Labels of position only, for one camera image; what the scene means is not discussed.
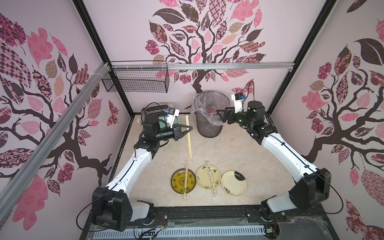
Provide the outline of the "disposable chopsticks red print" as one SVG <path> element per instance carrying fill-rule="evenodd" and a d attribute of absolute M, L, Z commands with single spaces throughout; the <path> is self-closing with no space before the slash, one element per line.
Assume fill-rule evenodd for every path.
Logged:
<path fill-rule="evenodd" d="M 189 116 L 186 115 L 186 124 L 189 126 Z M 188 138 L 188 148 L 189 148 L 189 157 L 192 159 L 192 148 L 191 148 L 191 137 L 190 133 L 187 133 L 187 138 Z"/>

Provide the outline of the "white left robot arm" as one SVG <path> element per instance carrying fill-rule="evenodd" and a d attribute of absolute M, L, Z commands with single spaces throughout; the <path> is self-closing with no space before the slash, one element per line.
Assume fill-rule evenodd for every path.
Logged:
<path fill-rule="evenodd" d="M 98 187 L 92 195 L 92 224 L 123 232 L 131 222 L 152 220 L 153 204 L 143 201 L 131 203 L 129 196 L 145 167 L 154 159 L 161 142 L 182 139 L 192 126 L 175 124 L 172 116 L 165 120 L 148 116 L 142 122 L 142 133 L 134 145 L 128 163 L 105 187 Z"/>

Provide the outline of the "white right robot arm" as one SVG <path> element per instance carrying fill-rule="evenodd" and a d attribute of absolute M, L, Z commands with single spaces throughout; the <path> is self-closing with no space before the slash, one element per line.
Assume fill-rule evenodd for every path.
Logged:
<path fill-rule="evenodd" d="M 246 111 L 236 101 L 235 107 L 217 110 L 223 123 L 238 124 L 259 145 L 269 150 L 291 174 L 295 185 L 288 192 L 262 201 L 260 212 L 270 215 L 288 210 L 307 210 L 330 196 L 331 173 L 319 169 L 299 155 L 278 133 L 277 129 L 265 121 L 265 107 L 259 101 L 250 101 Z"/>

